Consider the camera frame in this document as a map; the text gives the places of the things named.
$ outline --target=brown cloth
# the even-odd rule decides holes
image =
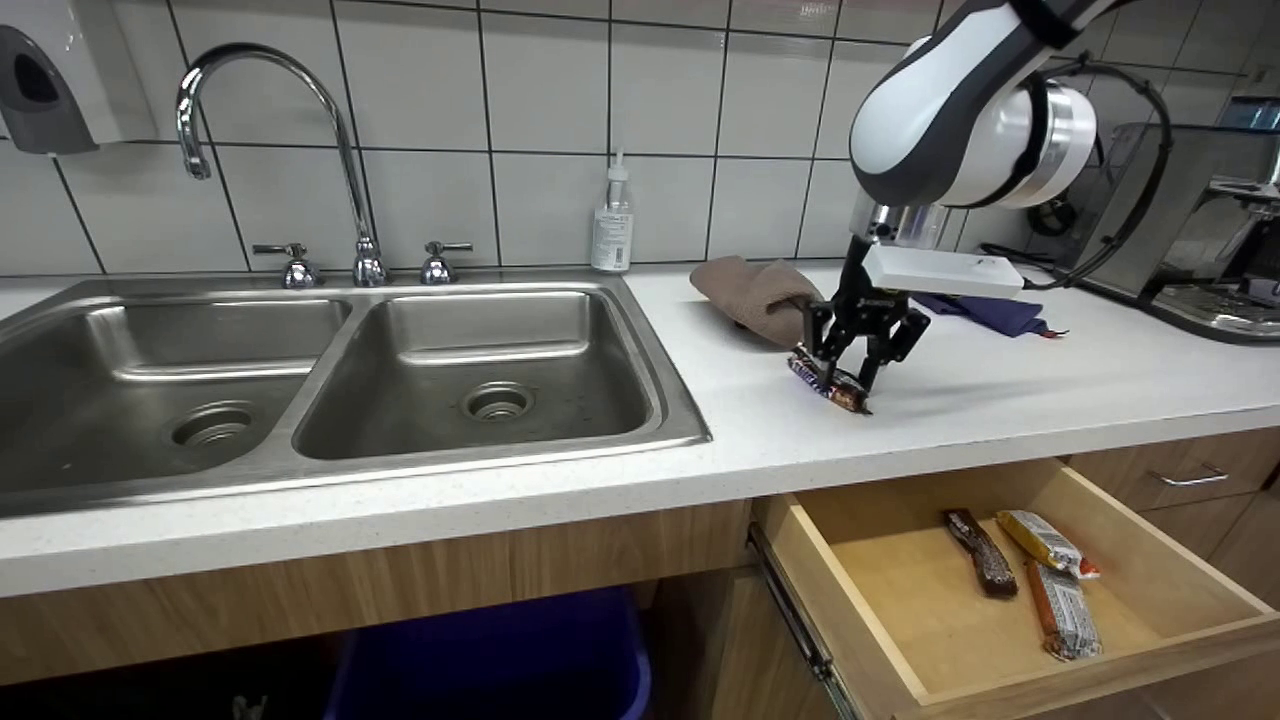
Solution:
[[[773,349],[793,349],[805,337],[805,310],[823,301],[793,265],[725,256],[694,270],[688,280],[715,313]]]

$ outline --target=blue trash bin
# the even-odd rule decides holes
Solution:
[[[653,672],[625,587],[355,634],[327,720],[645,720]]]

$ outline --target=countertop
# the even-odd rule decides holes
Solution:
[[[911,359],[880,376],[876,416],[848,416],[782,353],[729,330],[684,270],[633,274],[627,290],[684,371],[710,446],[18,515],[0,520],[0,597],[1280,428],[1280,349],[1214,345],[1089,292],[1036,297],[1064,339],[1006,339],[940,318]],[[49,292],[0,290],[0,318]]]

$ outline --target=sink basin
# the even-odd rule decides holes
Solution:
[[[0,488],[180,478],[244,457],[346,318],[331,301],[57,310],[0,339]]]
[[[80,283],[0,323],[0,515],[703,442],[619,280]]]
[[[566,446],[659,416],[645,357],[596,290],[401,297],[380,305],[314,416],[318,461]]]

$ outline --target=soap dispenser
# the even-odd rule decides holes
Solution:
[[[607,166],[605,206],[593,211],[593,270],[596,274],[627,274],[633,270],[633,239],[636,239],[636,218],[633,218],[633,172],[625,166],[625,153]]]

